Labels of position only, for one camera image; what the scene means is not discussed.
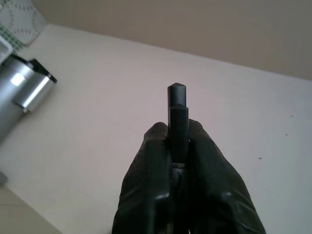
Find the black nitrile glove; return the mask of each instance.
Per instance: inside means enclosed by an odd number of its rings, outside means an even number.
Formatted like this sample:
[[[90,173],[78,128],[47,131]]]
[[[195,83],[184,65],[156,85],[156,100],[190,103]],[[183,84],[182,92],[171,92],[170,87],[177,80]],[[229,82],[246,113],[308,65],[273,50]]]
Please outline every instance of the black nitrile glove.
[[[121,186],[113,234],[172,233],[174,205],[167,137],[164,123],[156,123],[144,135]]]
[[[189,122],[189,228],[192,234],[264,234],[243,179],[202,128]]]
[[[264,234],[244,181],[200,123],[190,120],[188,227],[192,234]],[[155,124],[121,187],[113,234],[171,234],[175,207],[168,128]]]

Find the silver cylinder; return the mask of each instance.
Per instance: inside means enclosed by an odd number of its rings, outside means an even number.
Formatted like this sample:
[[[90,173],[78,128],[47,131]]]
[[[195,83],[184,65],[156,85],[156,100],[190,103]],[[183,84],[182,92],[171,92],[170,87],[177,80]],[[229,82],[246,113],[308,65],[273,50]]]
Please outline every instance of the silver cylinder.
[[[39,106],[55,85],[51,74],[37,72],[41,64],[36,66],[17,56],[0,65],[0,142],[26,113]]]

